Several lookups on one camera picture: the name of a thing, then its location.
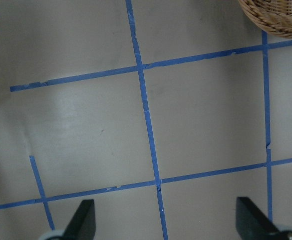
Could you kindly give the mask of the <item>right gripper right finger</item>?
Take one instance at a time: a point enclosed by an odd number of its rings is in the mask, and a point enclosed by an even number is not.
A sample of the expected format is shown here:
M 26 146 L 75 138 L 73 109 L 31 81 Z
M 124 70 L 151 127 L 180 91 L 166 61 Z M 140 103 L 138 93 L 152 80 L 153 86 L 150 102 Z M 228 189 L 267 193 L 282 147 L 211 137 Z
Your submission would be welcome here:
M 236 199 L 236 230 L 242 240 L 286 239 L 249 197 Z

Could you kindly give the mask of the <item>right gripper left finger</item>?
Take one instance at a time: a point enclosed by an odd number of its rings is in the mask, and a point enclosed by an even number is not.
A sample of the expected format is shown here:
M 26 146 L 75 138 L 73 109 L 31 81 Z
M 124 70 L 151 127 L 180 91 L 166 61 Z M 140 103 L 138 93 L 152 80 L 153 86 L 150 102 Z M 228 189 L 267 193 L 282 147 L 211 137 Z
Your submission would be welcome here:
M 68 226 L 62 240 L 93 240 L 96 233 L 95 205 L 93 199 L 83 200 Z

